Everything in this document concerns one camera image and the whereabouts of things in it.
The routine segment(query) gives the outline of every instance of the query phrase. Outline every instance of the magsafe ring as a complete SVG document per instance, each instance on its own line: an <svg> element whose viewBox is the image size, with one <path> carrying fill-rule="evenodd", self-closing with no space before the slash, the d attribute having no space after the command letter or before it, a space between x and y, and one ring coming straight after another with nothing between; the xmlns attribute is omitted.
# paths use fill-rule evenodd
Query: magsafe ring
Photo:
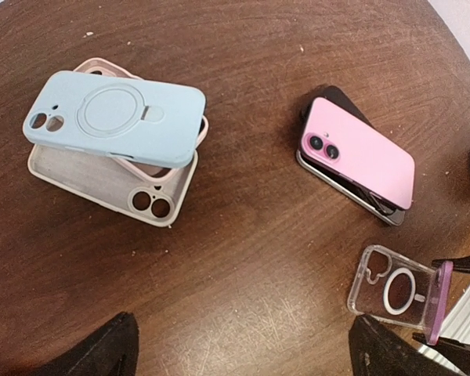
<svg viewBox="0 0 470 376"><path fill-rule="evenodd" d="M405 274L409 277L410 280L410 295L409 299L407 299L406 304L402 307L395 309L390 305L389 301L389 291L390 287L392 286L393 280L395 280L399 275ZM393 272L385 284L385 290L383 291L383 305L388 313L393 316L402 315L407 309L410 307L410 304L414 300L414 296L416 295L416 280L414 279L414 274L408 268L398 268L395 272Z"/></svg>

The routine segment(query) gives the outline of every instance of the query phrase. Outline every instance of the silicone phone case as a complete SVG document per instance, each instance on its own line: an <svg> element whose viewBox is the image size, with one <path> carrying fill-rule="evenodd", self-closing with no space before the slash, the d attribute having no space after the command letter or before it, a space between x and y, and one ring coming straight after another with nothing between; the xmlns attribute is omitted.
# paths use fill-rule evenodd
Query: silicone phone case
<svg viewBox="0 0 470 376"><path fill-rule="evenodd" d="M193 160L179 170L163 186L154 186L134 176L112 158L60 150L35 145L28 158L30 172L59 188L93 201L105 208L158 227L173 224L197 167L197 152ZM144 192L150 204L139 210L134 205L136 195ZM153 214L155 202L168 203L169 213L160 218Z"/></svg>
<svg viewBox="0 0 470 376"><path fill-rule="evenodd" d="M142 80L141 77L130 73L128 70L99 57L94 57L89 60L86 60L84 63L80 64L74 71L81 73L101 74L104 76L111 77L134 78L137 80ZM208 130L208 119L203 116L201 130L197 137L197 146L199 146L202 141L204 141ZM115 161L123 168L129 170L132 174L139 177L140 179L157 185L164 184L179 171L178 168L162 168L152 166L150 164L128 161L127 159L123 158L115 158Z"/></svg>
<svg viewBox="0 0 470 376"><path fill-rule="evenodd" d="M428 344L435 344L452 271L452 262L431 269L381 245L371 245L360 260L348 308L356 315L423 330Z"/></svg>
<svg viewBox="0 0 470 376"><path fill-rule="evenodd" d="M308 94L308 97L310 98L310 102L307 103L299 113L299 117L302 123L300 124L300 127L302 128L306 122L306 118L308 117L312 102L317 97L322 97L329 100L336 106L339 106L343 110L348 111L351 115L355 116L359 120L372 127L372 124L362 114L359 108L337 86L321 85L317 89L311 91ZM399 226L402 224L405 217L405 211L399 210L397 208L384 208L385 203L382 203L375 197L372 197L369 192L359 186L356 186L348 180L343 179L338 174L331 172L330 170L324 167L321 167L319 164L314 163L309 159L306 159L305 157L303 157L299 150L296 152L296 159L304 169L311 172L319 179L322 179L329 185L333 186L336 190L339 190L340 192L344 193L344 195L346 195L348 198L354 200L357 204L366 208L369 212L379 217L379 219L381 219L382 221L393 226Z"/></svg>
<svg viewBox="0 0 470 376"><path fill-rule="evenodd" d="M341 182L339 183L337 178L334 176L327 175L323 171L320 171L315 168L315 166L305 160L301 155L300 150L296 150L296 159L298 163L308 172L314 174L317 178L323 180L339 192L346 195L351 200L355 201L357 204L362 206L364 209L368 210L371 214L376 215L381 221L388 223L391 226L400 226L404 220L405 212L401 210L395 210L391 215L383 215L380 213L374 206L369 204L368 201L364 197L360 195L360 189L356 186L351 186L350 189L348 188L345 183L348 182Z"/></svg>
<svg viewBox="0 0 470 376"><path fill-rule="evenodd" d="M324 147L314 150L310 145L313 137L322 139ZM334 160L325 153L333 146L339 150ZM313 101L300 149L308 158L381 199L402 209L410 208L414 185L412 156L327 99Z"/></svg>
<svg viewBox="0 0 470 376"><path fill-rule="evenodd" d="M45 146L181 168L204 108L204 94L188 86L61 71L40 91L23 133Z"/></svg>

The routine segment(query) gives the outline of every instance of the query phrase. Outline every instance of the wooden table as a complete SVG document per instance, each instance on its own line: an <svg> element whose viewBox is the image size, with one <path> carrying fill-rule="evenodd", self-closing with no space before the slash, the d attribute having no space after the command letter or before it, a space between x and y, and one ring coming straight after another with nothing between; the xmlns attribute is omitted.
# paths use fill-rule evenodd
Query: wooden table
<svg viewBox="0 0 470 376"><path fill-rule="evenodd" d="M367 245L425 264L470 255L470 63L427 2L374 3L1 4L0 375L122 310L140 325L138 375L349 374L345 302ZM208 97L211 130L171 229L27 170L34 98L94 56ZM414 156L401 227L295 161L300 98L323 83Z"/></svg>

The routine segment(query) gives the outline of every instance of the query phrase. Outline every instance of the camera lens ring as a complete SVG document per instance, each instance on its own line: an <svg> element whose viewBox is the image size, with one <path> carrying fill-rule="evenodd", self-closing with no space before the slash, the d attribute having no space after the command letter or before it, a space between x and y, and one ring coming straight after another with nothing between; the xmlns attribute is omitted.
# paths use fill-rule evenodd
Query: camera lens ring
<svg viewBox="0 0 470 376"><path fill-rule="evenodd" d="M322 141L322 139L320 137L312 136L312 137L310 137L309 145L314 150L317 150L317 151L322 150L322 148L324 147L324 141Z"/></svg>
<svg viewBox="0 0 470 376"><path fill-rule="evenodd" d="M334 145L327 145L326 155L332 160L338 159L339 158L339 149Z"/></svg>

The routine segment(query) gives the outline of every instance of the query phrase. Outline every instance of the clear phone case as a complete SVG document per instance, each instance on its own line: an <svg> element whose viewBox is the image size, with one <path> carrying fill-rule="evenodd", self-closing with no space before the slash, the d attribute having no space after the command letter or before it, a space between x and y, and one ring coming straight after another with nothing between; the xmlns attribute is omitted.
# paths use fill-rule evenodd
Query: clear phone case
<svg viewBox="0 0 470 376"><path fill-rule="evenodd" d="M381 245L367 247L360 260L348 308L386 323L423 330L435 344L449 293L452 262L431 269Z"/></svg>

